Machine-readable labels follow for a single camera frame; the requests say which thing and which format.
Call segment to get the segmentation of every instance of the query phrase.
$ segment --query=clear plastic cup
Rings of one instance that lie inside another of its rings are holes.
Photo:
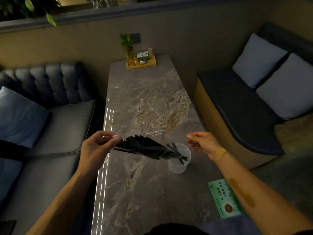
[[[191,160],[191,152],[189,150],[189,148],[181,143],[176,143],[175,144],[177,147],[177,150],[179,151],[180,154],[182,154],[183,156],[187,157],[187,161],[184,161],[184,164],[182,164],[179,159],[168,159],[167,163],[168,163],[168,168],[176,173],[176,174],[180,174],[183,173],[186,170],[187,165],[189,164],[190,160]]]

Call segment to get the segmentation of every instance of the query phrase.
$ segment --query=gray marble tabletop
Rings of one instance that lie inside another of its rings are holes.
[[[186,144],[187,134],[204,128],[169,55],[156,59],[156,67],[133,70],[125,61],[111,64],[104,129]],[[221,178],[203,154],[192,152],[186,171],[174,174],[164,159],[112,150],[98,173],[91,234],[141,235],[162,223],[217,220],[208,182]]]

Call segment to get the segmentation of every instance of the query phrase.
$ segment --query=wristband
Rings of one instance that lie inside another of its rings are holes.
[[[224,148],[218,148],[214,154],[214,158],[216,161],[219,161],[224,154],[227,153],[227,150]]]

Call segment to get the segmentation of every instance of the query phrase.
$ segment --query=sofa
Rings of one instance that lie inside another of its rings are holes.
[[[1,157],[22,161],[22,170],[0,208],[0,222],[16,222],[12,235],[24,235],[72,177],[82,142],[103,129],[105,102],[81,62],[5,69],[4,86],[49,109],[32,148],[1,141]],[[91,230],[96,182],[90,186],[72,234]]]
[[[313,43],[290,31],[265,23],[258,36],[313,64]],[[246,168],[284,155],[274,126],[285,121],[231,67],[198,73],[194,100],[208,130]]]

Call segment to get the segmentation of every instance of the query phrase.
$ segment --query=light blue cushion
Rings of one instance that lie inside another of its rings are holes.
[[[0,158],[0,204],[6,198],[21,169],[22,162]]]
[[[283,119],[307,113],[313,108],[313,66],[291,54],[256,93]]]
[[[287,51],[252,34],[233,70],[249,87],[254,88],[286,54]]]
[[[0,139],[31,148],[49,111],[26,97],[2,87],[0,90]]]

